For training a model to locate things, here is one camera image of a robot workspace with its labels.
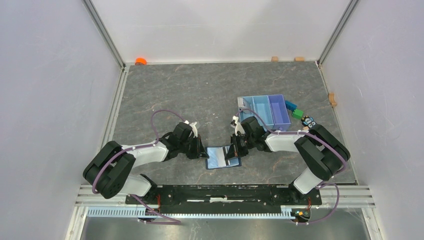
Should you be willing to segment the grey credit card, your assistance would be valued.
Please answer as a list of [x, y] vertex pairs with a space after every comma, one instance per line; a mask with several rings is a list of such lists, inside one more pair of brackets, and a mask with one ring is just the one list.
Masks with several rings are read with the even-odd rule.
[[223, 155], [224, 155], [225, 165], [226, 166], [229, 166], [231, 164], [230, 163], [231, 158], [228, 155], [228, 148], [225, 146], [222, 149], [223, 149]]

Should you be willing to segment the blue card holder wallet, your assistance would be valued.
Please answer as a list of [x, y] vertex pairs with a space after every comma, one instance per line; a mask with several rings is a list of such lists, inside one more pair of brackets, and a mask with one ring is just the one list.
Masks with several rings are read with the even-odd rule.
[[205, 168], [207, 170], [224, 169], [240, 167], [242, 165], [241, 158], [236, 157], [230, 160], [230, 165], [226, 165], [223, 154], [223, 147], [226, 146], [214, 146], [206, 147], [209, 158], [205, 161]]

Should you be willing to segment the blue purple three-bin tray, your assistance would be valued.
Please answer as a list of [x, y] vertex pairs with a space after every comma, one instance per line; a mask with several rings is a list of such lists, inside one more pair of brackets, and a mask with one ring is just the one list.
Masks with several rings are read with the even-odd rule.
[[288, 110], [284, 96], [282, 94], [274, 95], [255, 95], [255, 96], [239, 96], [237, 98], [238, 108], [251, 109], [258, 114], [263, 120], [259, 124], [266, 129], [287, 131], [291, 126]]

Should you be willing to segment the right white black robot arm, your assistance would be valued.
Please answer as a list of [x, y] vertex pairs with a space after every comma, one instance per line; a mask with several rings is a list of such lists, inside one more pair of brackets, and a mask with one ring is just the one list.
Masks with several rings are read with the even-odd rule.
[[234, 116], [231, 125], [235, 132], [223, 152], [225, 160], [245, 157], [253, 148], [268, 153], [300, 154], [307, 167], [289, 185], [288, 196], [295, 204], [302, 204], [312, 189], [341, 172], [351, 157], [348, 149], [317, 123], [308, 130], [288, 132], [264, 129], [255, 116], [243, 121]]

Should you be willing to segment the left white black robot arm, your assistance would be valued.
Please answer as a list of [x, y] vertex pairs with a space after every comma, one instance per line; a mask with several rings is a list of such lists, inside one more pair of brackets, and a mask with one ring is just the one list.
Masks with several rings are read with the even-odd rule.
[[110, 199], [118, 194], [135, 194], [145, 204], [157, 198], [154, 184], [135, 168], [149, 163], [171, 160], [179, 154], [188, 159], [207, 159], [195, 122], [179, 122], [173, 131], [147, 144], [120, 145], [107, 142], [84, 169], [82, 176], [91, 184], [92, 192]]

